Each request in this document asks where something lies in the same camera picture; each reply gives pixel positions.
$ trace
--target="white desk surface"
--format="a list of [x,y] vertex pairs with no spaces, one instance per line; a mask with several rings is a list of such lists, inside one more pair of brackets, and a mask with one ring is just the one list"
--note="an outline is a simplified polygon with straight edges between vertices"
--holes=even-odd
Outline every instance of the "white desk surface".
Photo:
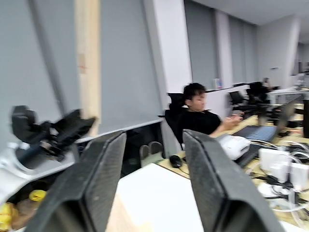
[[156,164],[122,178],[117,193],[135,225],[152,232],[203,232],[191,182]]
[[295,87],[290,87],[290,88],[284,88],[284,89],[277,89],[277,90],[274,90],[274,91],[271,91],[269,92],[268,94],[276,94],[276,95],[279,95],[279,94],[289,94],[289,93],[301,93],[301,92],[307,92],[307,90],[296,90]]

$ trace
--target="white charger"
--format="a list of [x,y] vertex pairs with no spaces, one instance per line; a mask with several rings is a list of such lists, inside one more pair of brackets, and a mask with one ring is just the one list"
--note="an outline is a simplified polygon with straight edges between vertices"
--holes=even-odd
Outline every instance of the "white charger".
[[301,163],[292,163],[289,152],[265,149],[259,150],[260,166],[264,171],[284,183],[290,173],[290,181],[295,190],[301,191],[308,187],[309,166]]
[[289,157],[289,152],[261,148],[259,149],[260,167],[264,171],[272,171],[272,166],[276,163],[291,163],[292,158]]
[[292,163],[291,183],[297,191],[305,190],[308,186],[309,168],[308,165]]

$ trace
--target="black mouse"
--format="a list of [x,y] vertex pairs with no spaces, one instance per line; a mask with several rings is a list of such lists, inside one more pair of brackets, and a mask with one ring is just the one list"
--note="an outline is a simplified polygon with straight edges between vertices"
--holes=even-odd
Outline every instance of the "black mouse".
[[173,168],[180,168],[183,164],[182,160],[180,159],[179,156],[170,156],[169,157],[170,164],[172,165]]

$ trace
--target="yellow cap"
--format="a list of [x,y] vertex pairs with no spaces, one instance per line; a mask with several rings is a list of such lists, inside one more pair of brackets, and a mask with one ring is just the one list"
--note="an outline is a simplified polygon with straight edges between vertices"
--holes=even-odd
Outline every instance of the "yellow cap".
[[30,193],[29,199],[35,202],[41,202],[45,196],[46,196],[46,191],[34,190]]
[[8,231],[11,228],[11,209],[8,203],[0,206],[0,231]]

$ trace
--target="gray roller blind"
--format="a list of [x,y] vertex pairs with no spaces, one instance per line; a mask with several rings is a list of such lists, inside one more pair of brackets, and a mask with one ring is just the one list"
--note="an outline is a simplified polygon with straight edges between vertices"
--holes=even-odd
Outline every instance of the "gray roller blind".
[[59,76],[67,111],[81,107],[77,70],[74,0],[35,0]]
[[246,82],[246,59],[244,50],[243,22],[230,17],[230,38],[232,52],[233,83]]
[[201,4],[185,1],[192,79],[214,89],[218,78],[214,12]]
[[101,1],[102,124],[99,132],[162,113],[142,0]]
[[258,81],[256,26],[230,17],[233,83]]
[[256,25],[244,22],[244,50],[245,50],[245,68],[246,82],[258,81],[257,75],[257,36]]
[[0,2],[0,149],[18,141],[11,133],[14,105],[28,105],[39,120],[56,120],[60,112],[39,50],[27,1]]

